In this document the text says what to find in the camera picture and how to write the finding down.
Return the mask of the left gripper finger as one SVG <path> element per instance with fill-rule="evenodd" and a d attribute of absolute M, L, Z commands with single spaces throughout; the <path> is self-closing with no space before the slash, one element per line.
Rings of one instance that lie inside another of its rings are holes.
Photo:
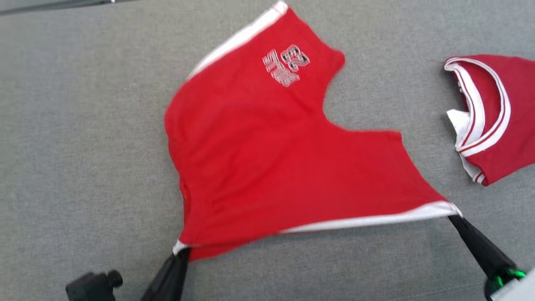
<path fill-rule="evenodd" d="M 162 267 L 159 269 L 158 273 L 153 278 L 149 287 L 145 290 L 145 293 L 141 297 L 141 301 L 154 301 L 157 297 L 159 291 L 162 289 L 163 284 L 168 278 L 169 273 L 171 272 L 176 255 L 171 253 L 169 257 L 163 262 Z"/>
<path fill-rule="evenodd" d="M 173 257 L 167 278 L 163 283 L 163 301 L 181 301 L 191 248 L 184 248 Z"/>

